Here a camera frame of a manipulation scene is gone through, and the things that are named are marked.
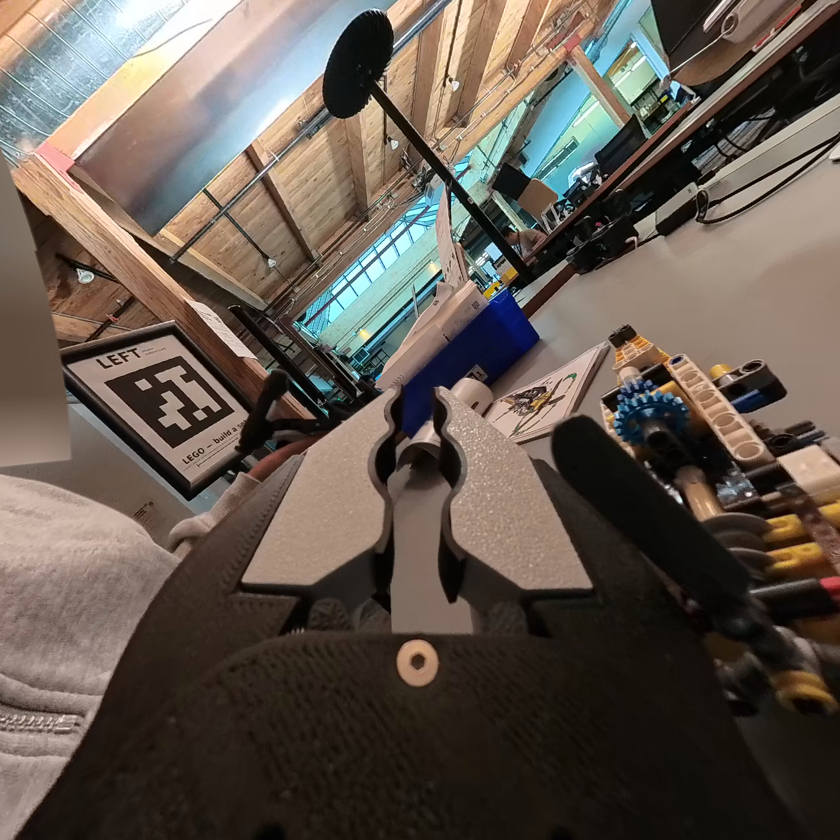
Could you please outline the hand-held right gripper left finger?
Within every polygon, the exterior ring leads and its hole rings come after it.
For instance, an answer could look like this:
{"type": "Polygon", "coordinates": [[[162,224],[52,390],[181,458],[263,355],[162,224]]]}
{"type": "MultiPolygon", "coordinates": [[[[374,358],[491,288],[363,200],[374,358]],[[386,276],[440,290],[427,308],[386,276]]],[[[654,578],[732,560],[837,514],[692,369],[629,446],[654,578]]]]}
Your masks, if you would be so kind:
{"type": "Polygon", "coordinates": [[[363,603],[388,592],[403,389],[393,386],[311,446],[241,579],[247,592],[363,603]]]}

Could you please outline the silver ceiling duct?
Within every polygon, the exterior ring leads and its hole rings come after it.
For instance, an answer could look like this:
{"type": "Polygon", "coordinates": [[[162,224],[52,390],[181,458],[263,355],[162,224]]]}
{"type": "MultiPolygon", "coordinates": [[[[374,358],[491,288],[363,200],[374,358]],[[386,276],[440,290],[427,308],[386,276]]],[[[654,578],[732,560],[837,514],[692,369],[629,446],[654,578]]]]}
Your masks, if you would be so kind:
{"type": "Polygon", "coordinates": [[[76,171],[157,235],[322,75],[347,24],[388,1],[238,2],[101,136],[76,171]]]}

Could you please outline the blue plastic bin with tag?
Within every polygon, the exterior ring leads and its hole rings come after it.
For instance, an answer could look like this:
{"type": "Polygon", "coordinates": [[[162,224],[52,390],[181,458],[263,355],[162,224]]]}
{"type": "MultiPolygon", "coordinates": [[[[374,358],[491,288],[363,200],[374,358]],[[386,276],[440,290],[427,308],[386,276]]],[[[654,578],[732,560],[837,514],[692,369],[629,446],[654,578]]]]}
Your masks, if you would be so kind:
{"type": "Polygon", "coordinates": [[[434,388],[465,377],[494,385],[539,340],[512,294],[505,290],[452,340],[445,341],[402,385],[402,431],[413,436],[433,413],[434,388]]]}

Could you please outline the black computer monitor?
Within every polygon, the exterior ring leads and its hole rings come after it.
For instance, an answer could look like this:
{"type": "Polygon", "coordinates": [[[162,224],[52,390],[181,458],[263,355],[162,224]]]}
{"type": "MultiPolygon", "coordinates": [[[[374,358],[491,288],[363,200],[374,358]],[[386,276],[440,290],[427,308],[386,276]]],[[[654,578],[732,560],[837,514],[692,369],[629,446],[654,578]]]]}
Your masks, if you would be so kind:
{"type": "Polygon", "coordinates": [[[595,162],[603,179],[612,176],[647,141],[644,125],[636,114],[597,152],[595,162]]]}

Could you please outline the person's left forearm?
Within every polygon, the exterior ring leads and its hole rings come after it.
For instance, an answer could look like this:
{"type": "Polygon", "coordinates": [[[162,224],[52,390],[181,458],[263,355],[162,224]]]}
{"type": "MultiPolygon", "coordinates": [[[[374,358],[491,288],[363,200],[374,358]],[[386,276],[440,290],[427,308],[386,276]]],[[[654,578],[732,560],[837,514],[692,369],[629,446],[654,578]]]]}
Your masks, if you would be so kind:
{"type": "Polygon", "coordinates": [[[212,531],[219,522],[246,501],[261,487],[262,482],[247,473],[240,473],[209,511],[178,522],[170,531],[166,549],[182,560],[197,541],[212,531]]]}

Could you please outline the person's left hand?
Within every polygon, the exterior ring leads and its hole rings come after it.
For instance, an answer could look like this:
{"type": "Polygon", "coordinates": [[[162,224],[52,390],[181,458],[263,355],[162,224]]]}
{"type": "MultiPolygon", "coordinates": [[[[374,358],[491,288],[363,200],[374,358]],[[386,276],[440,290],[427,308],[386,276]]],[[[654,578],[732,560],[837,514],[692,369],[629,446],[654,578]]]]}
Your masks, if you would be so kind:
{"type": "Polygon", "coordinates": [[[258,482],[267,480],[288,462],[290,458],[303,454],[310,446],[317,443],[318,440],[319,436],[309,436],[278,448],[267,457],[262,458],[248,472],[248,477],[258,482]]]}

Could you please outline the black round-top pole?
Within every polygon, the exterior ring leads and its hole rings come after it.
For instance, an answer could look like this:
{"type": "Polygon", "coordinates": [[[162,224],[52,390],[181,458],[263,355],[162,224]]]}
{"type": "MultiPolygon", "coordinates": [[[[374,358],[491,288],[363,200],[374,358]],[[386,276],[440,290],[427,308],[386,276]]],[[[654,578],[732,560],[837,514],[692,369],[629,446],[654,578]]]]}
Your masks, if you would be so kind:
{"type": "Polygon", "coordinates": [[[399,110],[380,85],[392,58],[394,30],[390,19],[380,10],[367,10],[352,20],[342,32],[330,54],[322,78],[322,99],[325,108],[336,119],[350,119],[360,114],[374,99],[385,114],[402,131],[422,159],[441,179],[468,215],[499,248],[521,280],[534,281],[529,265],[508,243],[480,205],[461,185],[446,163],[438,157],[424,137],[399,110]]]}

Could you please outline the black charger dock green light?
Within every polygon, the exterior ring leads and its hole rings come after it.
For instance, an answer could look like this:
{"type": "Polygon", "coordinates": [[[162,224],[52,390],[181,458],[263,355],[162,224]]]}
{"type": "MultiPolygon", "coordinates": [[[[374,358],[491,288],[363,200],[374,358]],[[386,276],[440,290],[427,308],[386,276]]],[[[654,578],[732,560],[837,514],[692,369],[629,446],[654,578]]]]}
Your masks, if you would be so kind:
{"type": "Polygon", "coordinates": [[[637,244],[639,233],[629,215],[621,216],[606,226],[599,227],[592,244],[598,259],[616,259],[637,244]]]}

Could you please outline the dark grey power adapter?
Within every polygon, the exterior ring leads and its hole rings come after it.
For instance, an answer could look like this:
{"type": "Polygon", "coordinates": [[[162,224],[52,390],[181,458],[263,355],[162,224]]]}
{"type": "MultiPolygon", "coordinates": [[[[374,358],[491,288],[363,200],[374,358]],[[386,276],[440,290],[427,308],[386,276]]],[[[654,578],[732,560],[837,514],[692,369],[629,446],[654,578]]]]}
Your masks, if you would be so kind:
{"type": "Polygon", "coordinates": [[[672,234],[697,216],[699,192],[698,185],[690,183],[655,211],[654,231],[658,236],[672,234]]]}

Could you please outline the lego instruction booklet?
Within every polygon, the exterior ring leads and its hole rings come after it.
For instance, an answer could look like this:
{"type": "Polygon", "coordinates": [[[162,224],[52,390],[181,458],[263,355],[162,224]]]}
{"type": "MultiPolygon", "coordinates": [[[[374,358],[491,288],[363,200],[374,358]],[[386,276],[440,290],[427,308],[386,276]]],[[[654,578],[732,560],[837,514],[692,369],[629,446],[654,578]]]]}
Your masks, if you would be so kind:
{"type": "MultiPolygon", "coordinates": [[[[517,445],[545,438],[580,406],[606,359],[606,342],[598,343],[573,360],[540,378],[519,384],[494,396],[487,380],[474,374],[462,377],[448,389],[506,439],[517,445]]],[[[404,391],[404,431],[410,444],[403,461],[437,458],[439,435],[434,427],[434,387],[414,394],[404,391]]]]}

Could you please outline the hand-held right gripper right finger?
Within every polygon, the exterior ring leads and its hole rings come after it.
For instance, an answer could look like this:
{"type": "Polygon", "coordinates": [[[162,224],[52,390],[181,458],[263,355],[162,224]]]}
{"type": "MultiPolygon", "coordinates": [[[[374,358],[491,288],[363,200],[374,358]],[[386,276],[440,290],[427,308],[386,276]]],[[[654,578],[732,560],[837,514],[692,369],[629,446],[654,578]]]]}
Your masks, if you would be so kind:
{"type": "Polygon", "coordinates": [[[438,471],[448,486],[437,570],[471,606],[587,598],[595,588],[535,462],[445,388],[434,389],[438,471]]]}

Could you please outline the yellow white lego plane model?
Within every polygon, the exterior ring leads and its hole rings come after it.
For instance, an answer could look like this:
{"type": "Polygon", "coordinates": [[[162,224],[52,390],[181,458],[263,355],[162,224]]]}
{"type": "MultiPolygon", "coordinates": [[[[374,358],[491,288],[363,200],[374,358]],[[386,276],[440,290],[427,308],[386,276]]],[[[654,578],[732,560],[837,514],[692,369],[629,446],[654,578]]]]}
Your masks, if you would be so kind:
{"type": "Polygon", "coordinates": [[[553,430],[560,475],[698,625],[735,713],[838,713],[818,651],[838,647],[838,438],[750,417],[787,393],[763,360],[706,372],[628,324],[608,340],[617,387],[600,423],[553,430]]]}

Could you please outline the white paper notice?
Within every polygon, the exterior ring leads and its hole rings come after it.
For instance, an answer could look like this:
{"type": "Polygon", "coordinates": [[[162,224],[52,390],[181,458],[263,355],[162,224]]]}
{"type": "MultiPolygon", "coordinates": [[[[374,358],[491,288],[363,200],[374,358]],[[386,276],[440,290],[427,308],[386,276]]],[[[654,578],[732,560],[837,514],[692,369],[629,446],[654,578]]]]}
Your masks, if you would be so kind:
{"type": "Polygon", "coordinates": [[[208,307],[206,304],[189,300],[189,305],[197,315],[204,320],[205,324],[222,340],[234,354],[243,360],[258,361],[258,357],[246,346],[246,344],[228,327],[224,320],[208,307]]]}

